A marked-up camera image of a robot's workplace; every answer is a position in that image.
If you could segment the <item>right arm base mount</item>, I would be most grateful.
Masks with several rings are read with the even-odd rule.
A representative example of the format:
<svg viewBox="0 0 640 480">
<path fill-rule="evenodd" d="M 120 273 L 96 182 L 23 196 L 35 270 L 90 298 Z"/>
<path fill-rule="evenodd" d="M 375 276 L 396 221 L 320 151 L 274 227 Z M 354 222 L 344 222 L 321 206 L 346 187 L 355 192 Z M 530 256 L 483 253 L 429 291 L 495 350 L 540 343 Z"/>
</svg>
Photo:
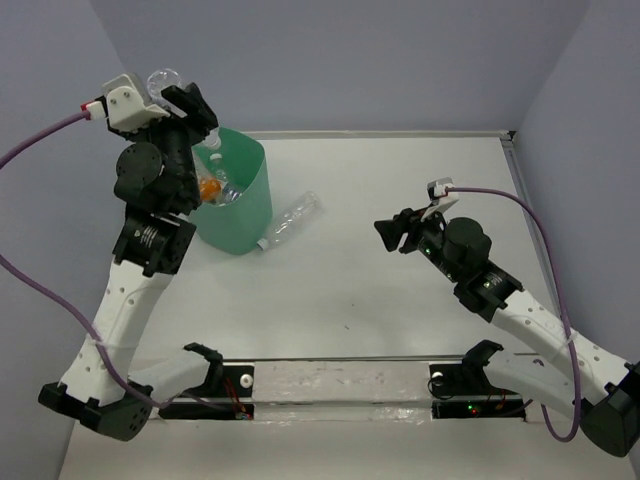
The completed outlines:
<svg viewBox="0 0 640 480">
<path fill-rule="evenodd" d="M 528 403 L 510 390 L 493 386 L 485 368 L 504 348 L 482 340 L 457 363 L 429 366 L 427 390 L 432 398 L 435 420 L 515 418 L 526 419 Z"/>
</svg>

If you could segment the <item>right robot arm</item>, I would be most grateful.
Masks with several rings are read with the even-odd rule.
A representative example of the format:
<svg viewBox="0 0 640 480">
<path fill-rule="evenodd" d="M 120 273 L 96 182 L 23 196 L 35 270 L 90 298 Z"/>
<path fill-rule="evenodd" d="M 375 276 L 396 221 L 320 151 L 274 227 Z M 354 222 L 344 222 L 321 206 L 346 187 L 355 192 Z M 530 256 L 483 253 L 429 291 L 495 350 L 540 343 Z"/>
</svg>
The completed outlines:
<svg viewBox="0 0 640 480">
<path fill-rule="evenodd" d="M 537 353 L 516 363 L 493 352 L 460 368 L 462 384 L 517 391 L 569 418 L 606 453 L 624 457 L 639 439 L 639 366 L 596 345 L 543 307 L 522 283 L 489 258 L 491 239 L 470 218 L 405 209 L 374 224 L 385 248 L 423 254 L 454 285 L 471 313 Z"/>
</svg>

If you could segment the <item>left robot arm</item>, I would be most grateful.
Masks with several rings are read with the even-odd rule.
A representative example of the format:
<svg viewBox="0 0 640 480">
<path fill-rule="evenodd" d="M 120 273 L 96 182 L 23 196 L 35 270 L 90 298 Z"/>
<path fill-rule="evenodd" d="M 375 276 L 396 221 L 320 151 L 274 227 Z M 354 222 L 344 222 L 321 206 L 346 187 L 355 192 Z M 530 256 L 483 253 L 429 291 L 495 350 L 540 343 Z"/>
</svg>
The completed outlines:
<svg viewBox="0 0 640 480">
<path fill-rule="evenodd" d="M 215 392 L 223 357 L 199 343 L 147 369 L 130 370 L 153 310 L 178 273 L 196 232 L 186 215 L 201 204 L 192 148 L 219 125 L 194 83 L 165 87 L 169 109 L 131 83 L 106 87 L 98 104 L 108 129 L 128 141 L 115 166 L 125 204 L 109 279 L 87 335 L 62 378 L 42 387 L 44 407 L 102 436 L 129 441 L 152 410 L 181 395 Z"/>
</svg>

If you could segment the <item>orange label bottle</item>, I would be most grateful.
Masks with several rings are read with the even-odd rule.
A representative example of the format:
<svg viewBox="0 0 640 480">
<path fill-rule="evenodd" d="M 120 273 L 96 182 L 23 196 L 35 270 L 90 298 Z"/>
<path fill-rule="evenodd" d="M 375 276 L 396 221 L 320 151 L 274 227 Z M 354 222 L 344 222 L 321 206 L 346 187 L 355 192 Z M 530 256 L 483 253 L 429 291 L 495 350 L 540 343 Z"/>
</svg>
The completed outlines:
<svg viewBox="0 0 640 480">
<path fill-rule="evenodd" d="M 199 180 L 199 193 L 202 202 L 214 202 L 221 191 L 221 184 L 215 177 L 202 178 Z"/>
</svg>

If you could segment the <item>clear ribbed bottle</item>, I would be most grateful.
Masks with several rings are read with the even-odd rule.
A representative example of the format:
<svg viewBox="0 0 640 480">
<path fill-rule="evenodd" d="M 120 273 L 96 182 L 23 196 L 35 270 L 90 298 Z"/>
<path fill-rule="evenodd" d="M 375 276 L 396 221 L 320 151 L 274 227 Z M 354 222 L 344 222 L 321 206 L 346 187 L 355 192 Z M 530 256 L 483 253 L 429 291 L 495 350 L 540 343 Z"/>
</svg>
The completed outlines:
<svg viewBox="0 0 640 480">
<path fill-rule="evenodd" d="M 181 89 L 185 89 L 187 86 L 182 76 L 170 68 L 156 70 L 146 80 L 147 91 L 154 103 L 160 105 L 165 110 L 171 110 L 176 114 L 183 114 L 183 110 L 174 106 L 162 96 L 162 91 L 170 86 L 177 86 Z M 218 151 L 222 145 L 219 128 L 214 128 L 203 140 L 202 144 L 213 151 Z"/>
<path fill-rule="evenodd" d="M 307 191 L 283 212 L 273 218 L 263 236 L 257 241 L 261 251 L 282 246 L 301 233 L 322 213 L 319 197 Z"/>
</svg>

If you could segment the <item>white blue label bottle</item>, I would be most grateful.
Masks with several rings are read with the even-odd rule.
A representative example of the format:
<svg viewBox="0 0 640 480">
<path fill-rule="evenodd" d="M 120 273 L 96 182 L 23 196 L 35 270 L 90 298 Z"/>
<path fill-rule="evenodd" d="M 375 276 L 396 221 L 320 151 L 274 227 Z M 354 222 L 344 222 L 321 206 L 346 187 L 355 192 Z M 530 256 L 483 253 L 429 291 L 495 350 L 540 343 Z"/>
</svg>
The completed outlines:
<svg viewBox="0 0 640 480">
<path fill-rule="evenodd" d="M 221 190 L 216 196 L 216 205 L 227 205 L 239 199 L 244 193 L 244 188 L 233 182 L 222 182 Z"/>
</svg>

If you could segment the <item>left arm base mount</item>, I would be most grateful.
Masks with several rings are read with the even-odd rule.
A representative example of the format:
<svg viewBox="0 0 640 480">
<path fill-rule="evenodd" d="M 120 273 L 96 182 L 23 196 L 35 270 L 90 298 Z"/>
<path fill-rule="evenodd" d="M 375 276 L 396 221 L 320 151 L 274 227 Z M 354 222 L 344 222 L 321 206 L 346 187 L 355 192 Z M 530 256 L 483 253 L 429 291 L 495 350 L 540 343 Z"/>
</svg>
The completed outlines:
<svg viewBox="0 0 640 480">
<path fill-rule="evenodd" d="M 190 343 L 184 350 L 197 353 L 210 363 L 201 385 L 190 388 L 157 413 L 163 420 L 250 421 L 255 365 L 223 362 L 223 356 L 204 345 Z"/>
</svg>

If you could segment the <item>clear unlabeled bottle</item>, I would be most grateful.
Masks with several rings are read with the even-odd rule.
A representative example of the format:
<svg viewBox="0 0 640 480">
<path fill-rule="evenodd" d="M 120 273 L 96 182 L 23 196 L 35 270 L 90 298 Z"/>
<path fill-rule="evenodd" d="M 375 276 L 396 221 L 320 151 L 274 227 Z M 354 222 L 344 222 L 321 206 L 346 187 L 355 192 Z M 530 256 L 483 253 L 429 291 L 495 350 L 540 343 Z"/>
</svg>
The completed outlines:
<svg viewBox="0 0 640 480">
<path fill-rule="evenodd" d="M 212 167 L 213 175 L 217 178 L 217 180 L 220 182 L 229 183 L 232 179 L 232 176 L 226 167 L 223 155 L 221 153 L 212 153 L 209 156 L 209 160 Z"/>
</svg>

